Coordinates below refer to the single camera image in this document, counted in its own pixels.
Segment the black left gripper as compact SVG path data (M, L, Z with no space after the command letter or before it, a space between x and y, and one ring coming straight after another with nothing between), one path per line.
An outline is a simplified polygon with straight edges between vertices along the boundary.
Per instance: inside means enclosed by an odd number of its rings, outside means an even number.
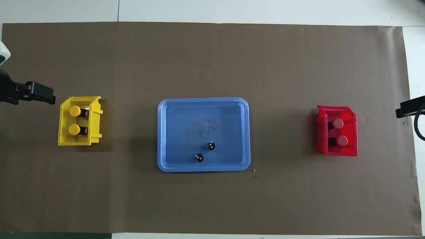
M15 88L14 98L9 96ZM9 74L0 69L0 101L18 105L20 101L40 101L55 105L56 97L53 88L36 82L14 83Z

